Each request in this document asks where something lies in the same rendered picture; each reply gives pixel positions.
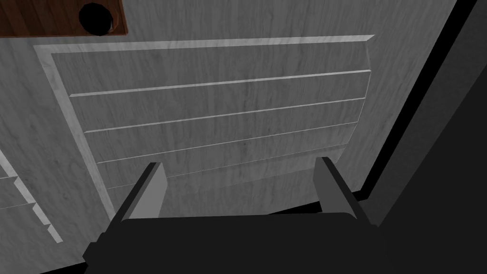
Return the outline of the black round door knob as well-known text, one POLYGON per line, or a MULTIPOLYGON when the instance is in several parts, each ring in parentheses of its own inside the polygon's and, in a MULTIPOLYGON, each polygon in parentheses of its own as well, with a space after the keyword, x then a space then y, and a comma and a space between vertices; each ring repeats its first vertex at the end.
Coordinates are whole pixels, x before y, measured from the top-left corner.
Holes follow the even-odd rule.
POLYGON ((95 36, 105 36, 114 27, 114 19, 109 10, 98 3, 86 3, 78 12, 83 29, 95 36))

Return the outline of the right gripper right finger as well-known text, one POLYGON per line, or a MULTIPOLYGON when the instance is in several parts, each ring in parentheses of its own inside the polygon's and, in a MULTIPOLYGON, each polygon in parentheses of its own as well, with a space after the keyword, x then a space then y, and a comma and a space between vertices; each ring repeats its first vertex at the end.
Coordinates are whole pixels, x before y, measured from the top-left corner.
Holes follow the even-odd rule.
POLYGON ((347 213, 363 223, 370 222, 329 157, 316 158, 313 183, 323 213, 347 213))

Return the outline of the grey panelled door leaf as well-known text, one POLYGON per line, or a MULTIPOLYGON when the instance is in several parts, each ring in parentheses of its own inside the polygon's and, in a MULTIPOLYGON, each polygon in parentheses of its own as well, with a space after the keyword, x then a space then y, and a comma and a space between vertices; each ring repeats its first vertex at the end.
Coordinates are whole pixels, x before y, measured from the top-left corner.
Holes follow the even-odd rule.
POLYGON ((150 162, 164 215, 362 189, 460 0, 122 0, 122 36, 0 38, 0 274, 78 264, 150 162))

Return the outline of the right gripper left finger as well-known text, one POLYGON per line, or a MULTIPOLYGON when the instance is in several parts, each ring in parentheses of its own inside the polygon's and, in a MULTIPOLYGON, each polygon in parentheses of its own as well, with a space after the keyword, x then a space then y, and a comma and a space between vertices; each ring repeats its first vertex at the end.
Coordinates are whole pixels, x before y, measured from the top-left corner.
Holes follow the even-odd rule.
POLYGON ((131 189, 112 223, 127 219, 158 218, 167 190, 167 177, 161 162, 149 163, 131 189))

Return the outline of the brown wooden knob plate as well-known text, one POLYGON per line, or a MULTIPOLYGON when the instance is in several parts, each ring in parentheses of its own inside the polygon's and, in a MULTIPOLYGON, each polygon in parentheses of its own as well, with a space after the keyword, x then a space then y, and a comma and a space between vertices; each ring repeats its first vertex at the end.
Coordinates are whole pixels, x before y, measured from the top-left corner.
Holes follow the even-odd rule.
POLYGON ((89 36, 78 17, 88 3, 108 9, 114 19, 110 36, 128 34, 122 0, 0 0, 0 38, 89 36))

